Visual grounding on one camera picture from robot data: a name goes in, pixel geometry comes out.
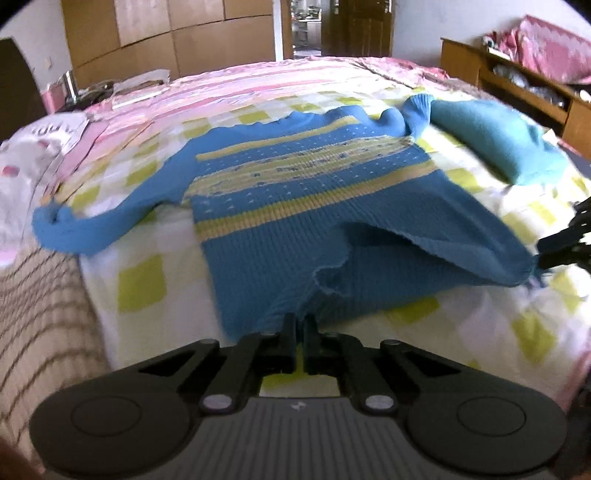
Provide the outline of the blue striped knit sweater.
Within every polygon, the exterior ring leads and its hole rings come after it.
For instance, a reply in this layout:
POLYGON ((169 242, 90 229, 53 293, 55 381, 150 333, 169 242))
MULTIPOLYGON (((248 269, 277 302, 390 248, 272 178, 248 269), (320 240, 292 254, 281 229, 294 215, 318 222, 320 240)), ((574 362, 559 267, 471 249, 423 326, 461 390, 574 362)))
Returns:
POLYGON ((40 244, 91 256, 155 207, 183 204, 231 339, 287 314, 332 323, 465 285, 515 287, 535 257, 417 144, 435 99, 370 117, 359 106, 214 128, 114 209, 38 208, 40 244))

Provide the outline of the teal folded garment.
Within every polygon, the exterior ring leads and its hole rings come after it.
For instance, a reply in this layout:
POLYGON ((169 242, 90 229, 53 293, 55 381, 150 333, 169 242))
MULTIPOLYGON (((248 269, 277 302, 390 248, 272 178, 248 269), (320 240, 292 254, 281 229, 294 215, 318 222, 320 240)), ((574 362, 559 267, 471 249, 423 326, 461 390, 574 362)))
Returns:
POLYGON ((554 183, 568 165, 562 150, 544 138, 540 125, 494 100, 435 100, 431 121, 512 185, 554 183))

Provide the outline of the wooden shelf unit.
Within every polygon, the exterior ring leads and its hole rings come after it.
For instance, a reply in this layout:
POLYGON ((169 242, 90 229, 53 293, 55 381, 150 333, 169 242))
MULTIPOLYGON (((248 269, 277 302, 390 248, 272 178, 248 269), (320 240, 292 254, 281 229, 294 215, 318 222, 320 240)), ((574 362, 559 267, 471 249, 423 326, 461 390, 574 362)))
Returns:
POLYGON ((571 88, 483 49, 442 40, 441 68, 551 128, 577 153, 590 156, 590 103, 571 88))

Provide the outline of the pink patterned bedding pile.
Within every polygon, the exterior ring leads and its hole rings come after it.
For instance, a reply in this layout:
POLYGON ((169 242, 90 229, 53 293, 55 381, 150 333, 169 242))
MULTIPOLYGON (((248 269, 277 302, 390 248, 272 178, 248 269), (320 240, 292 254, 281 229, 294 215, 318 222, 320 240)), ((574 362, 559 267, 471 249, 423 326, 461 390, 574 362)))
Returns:
POLYGON ((590 84, 590 40, 553 23, 526 15, 510 30, 484 35, 482 43, 555 82, 590 84))

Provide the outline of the beige striped mat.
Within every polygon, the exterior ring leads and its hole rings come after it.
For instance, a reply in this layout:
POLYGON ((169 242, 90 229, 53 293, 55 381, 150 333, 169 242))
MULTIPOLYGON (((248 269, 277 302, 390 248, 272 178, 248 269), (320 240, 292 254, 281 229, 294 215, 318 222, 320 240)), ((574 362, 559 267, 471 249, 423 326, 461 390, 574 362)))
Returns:
POLYGON ((29 434, 35 409, 110 371, 78 258, 30 243, 1 269, 1 438, 43 471, 29 434))

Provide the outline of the pink striped quilt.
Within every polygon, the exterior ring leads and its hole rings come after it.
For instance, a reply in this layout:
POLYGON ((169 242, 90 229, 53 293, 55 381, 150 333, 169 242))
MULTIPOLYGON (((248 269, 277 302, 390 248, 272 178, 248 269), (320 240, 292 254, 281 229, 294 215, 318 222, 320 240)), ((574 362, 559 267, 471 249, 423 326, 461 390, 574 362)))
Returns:
POLYGON ((114 96, 87 109, 93 129, 104 128, 71 175, 56 184, 60 200, 109 184, 129 188, 150 166, 216 126, 270 122, 290 112, 321 113, 360 105, 377 116, 418 93, 468 98, 465 83, 439 68, 393 58, 311 57, 259 62, 192 75, 165 93, 118 110, 114 96))

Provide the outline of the white book on bed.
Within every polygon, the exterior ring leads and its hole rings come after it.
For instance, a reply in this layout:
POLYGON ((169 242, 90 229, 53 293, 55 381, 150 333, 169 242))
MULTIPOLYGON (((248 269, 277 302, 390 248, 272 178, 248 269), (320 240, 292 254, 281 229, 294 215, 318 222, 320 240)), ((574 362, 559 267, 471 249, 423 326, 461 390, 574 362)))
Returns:
POLYGON ((148 99, 152 99, 156 96, 165 93, 168 90, 166 85, 154 85, 138 90, 134 90, 132 92, 115 95, 111 102, 111 108, 113 110, 118 110, 148 99))

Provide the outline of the white cloth on nightstand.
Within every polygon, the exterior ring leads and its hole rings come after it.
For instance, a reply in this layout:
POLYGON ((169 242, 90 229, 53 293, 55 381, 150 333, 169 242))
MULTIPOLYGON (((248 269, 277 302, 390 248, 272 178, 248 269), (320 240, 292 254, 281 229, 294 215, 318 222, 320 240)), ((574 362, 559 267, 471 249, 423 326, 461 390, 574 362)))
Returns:
POLYGON ((113 94, 117 95, 128 90, 133 90, 147 83, 155 82, 156 84, 163 84, 168 83, 169 81, 170 71, 168 69, 150 70, 125 80, 115 82, 113 84, 113 94))

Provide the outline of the dark wooden door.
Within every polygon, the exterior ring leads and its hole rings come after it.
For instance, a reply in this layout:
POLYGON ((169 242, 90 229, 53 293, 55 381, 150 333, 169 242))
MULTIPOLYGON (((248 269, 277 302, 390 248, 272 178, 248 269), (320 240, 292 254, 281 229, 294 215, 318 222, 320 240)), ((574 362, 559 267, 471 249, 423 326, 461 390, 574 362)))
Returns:
POLYGON ((395 4, 386 0, 322 1, 322 55, 390 57, 395 4))

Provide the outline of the white pillow with red hearts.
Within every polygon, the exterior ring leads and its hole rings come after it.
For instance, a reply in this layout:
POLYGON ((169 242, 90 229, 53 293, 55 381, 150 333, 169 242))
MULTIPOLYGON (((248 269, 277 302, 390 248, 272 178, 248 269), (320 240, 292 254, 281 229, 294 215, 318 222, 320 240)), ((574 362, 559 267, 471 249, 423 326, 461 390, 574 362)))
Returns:
POLYGON ((44 195, 71 175, 104 128, 83 112, 45 116, 1 144, 1 265, 12 263, 32 236, 31 218, 44 195))

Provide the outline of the silver metal cup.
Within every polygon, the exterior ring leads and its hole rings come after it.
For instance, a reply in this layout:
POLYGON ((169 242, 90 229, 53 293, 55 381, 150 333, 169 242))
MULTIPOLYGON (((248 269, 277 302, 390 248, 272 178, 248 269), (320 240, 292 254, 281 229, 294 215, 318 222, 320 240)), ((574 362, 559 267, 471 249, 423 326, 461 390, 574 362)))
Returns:
POLYGON ((66 101, 73 104, 77 103, 79 100, 79 90, 72 70, 68 70, 62 75, 62 83, 66 101))

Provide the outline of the pink storage box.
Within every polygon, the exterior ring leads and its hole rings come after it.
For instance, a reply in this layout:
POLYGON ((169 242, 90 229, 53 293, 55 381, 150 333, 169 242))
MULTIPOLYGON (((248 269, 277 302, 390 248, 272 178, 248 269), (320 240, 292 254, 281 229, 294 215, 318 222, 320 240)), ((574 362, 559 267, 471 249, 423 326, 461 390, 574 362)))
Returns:
POLYGON ((48 114, 58 112, 66 104, 64 86, 59 81, 48 84, 40 94, 43 105, 48 114))

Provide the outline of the dark wooden headboard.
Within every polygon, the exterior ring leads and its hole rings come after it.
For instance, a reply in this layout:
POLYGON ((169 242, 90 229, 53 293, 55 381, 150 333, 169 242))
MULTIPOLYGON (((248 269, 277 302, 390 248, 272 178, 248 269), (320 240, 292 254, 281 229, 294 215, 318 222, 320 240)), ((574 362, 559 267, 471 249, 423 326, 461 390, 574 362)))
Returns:
POLYGON ((34 76, 12 38, 1 39, 0 140, 43 118, 47 111, 34 76))

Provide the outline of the wooden wardrobe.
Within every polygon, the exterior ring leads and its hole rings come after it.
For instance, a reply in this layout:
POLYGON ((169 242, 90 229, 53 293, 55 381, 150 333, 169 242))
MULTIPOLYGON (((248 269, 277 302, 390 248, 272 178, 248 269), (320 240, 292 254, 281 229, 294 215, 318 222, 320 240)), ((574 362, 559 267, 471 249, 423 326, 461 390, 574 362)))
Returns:
POLYGON ((170 77, 283 55, 283 1, 63 1, 81 87, 154 69, 170 77))

